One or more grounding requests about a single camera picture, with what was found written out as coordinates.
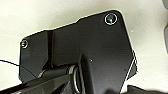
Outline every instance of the screw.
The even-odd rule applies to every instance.
[[[25,49],[28,46],[28,42],[26,40],[22,40],[20,46]]]
[[[114,13],[109,13],[105,17],[105,22],[108,25],[113,25],[117,22],[117,16]]]

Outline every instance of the white wall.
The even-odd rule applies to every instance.
[[[168,54],[162,0],[0,0],[0,59],[19,64],[19,42],[30,34],[106,10],[122,12],[138,74],[125,83],[168,92]],[[0,90],[21,83],[18,67],[0,62]]]

